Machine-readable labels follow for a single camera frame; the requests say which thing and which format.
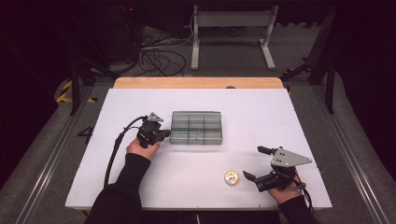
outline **black cable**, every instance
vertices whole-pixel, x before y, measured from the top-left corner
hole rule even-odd
[[[278,175],[281,175],[283,177],[286,177],[287,179],[291,180],[294,184],[296,184],[297,188],[303,184],[303,182],[301,181],[300,177],[298,176],[297,172],[294,172],[295,175],[297,175],[297,178],[299,181],[295,180],[294,178],[289,177],[288,175],[282,174],[280,172],[276,172]],[[312,199],[311,199],[311,195],[309,195],[308,190],[306,188],[302,188],[304,196],[306,198],[306,200],[308,201],[308,209],[309,211],[311,211],[312,215],[314,215],[314,207],[312,206]]]
[[[139,60],[139,66],[144,72],[140,74],[136,74],[134,75],[134,77],[141,76],[146,73],[149,73],[149,75],[151,76],[152,72],[156,70],[160,71],[160,74],[158,76],[169,77],[173,75],[178,75],[180,73],[181,75],[184,75],[183,70],[186,67],[187,61],[183,57],[183,55],[172,50],[161,50],[161,49],[149,49],[149,50],[141,49],[141,52],[142,52],[142,56]],[[168,57],[163,55],[164,53],[176,54],[183,60],[183,64],[180,65],[170,60]],[[146,63],[148,69],[143,67],[144,63]],[[165,74],[163,69],[167,68],[170,64],[175,64],[179,69],[174,73]]]
[[[114,143],[114,149],[113,149],[113,152],[111,153],[110,161],[108,162],[108,166],[107,166],[107,169],[106,169],[104,187],[108,185],[108,178],[110,177],[111,166],[113,165],[114,158],[116,158],[116,154],[117,154],[117,151],[120,148],[120,144],[122,142],[123,136],[126,134],[126,132],[128,132],[130,129],[133,128],[131,126],[135,122],[137,122],[140,119],[146,119],[146,118],[147,118],[147,116],[142,116],[142,117],[139,117],[137,119],[134,119],[130,124],[128,124],[128,126],[126,126],[126,128],[124,128],[124,131],[122,133],[120,133],[119,137],[116,139],[116,141]]]
[[[176,39],[175,42],[168,44],[168,45],[162,44],[162,42],[168,38],[178,38],[178,39]],[[172,46],[177,46],[178,44],[181,44],[184,42],[182,36],[163,33],[163,32],[151,33],[149,35],[146,35],[144,39],[146,40],[146,42],[144,41],[144,44],[142,44],[142,48],[172,47]]]

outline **white table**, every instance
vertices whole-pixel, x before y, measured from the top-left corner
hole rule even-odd
[[[282,146],[314,159],[284,89],[112,89],[65,206],[82,210],[92,207],[103,188],[114,140],[123,127],[154,111],[164,119],[162,129],[170,129],[172,112],[177,110],[221,112],[223,142],[217,147],[173,146],[165,139],[140,186],[144,209],[276,210],[274,199],[258,192],[254,183],[243,177],[244,170],[255,176],[272,170],[272,156],[259,153],[257,146]],[[136,129],[125,135],[109,183],[117,179],[125,148],[135,135]],[[228,171],[239,174],[233,187],[224,182]],[[298,166],[298,171],[314,207],[331,207],[315,159]]]

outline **clear plastic container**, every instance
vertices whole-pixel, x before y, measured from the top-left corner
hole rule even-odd
[[[221,145],[221,113],[217,111],[174,111],[170,141],[172,145]]]

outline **person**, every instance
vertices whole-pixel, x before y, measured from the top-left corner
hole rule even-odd
[[[131,142],[126,148],[125,164],[117,181],[107,185],[99,193],[85,223],[142,223],[139,186],[160,145],[161,143],[157,142],[149,148],[142,148],[139,139]],[[306,207],[304,195],[300,191],[269,189],[268,192],[276,200],[280,211],[290,224],[317,223]],[[194,218],[193,222],[191,219],[180,220],[177,224],[197,222],[205,224],[199,218]],[[208,219],[208,222],[218,223],[211,219]]]

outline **small round object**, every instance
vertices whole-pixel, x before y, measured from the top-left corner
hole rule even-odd
[[[225,174],[224,180],[229,186],[233,186],[238,182],[238,174],[234,171],[229,171]]]

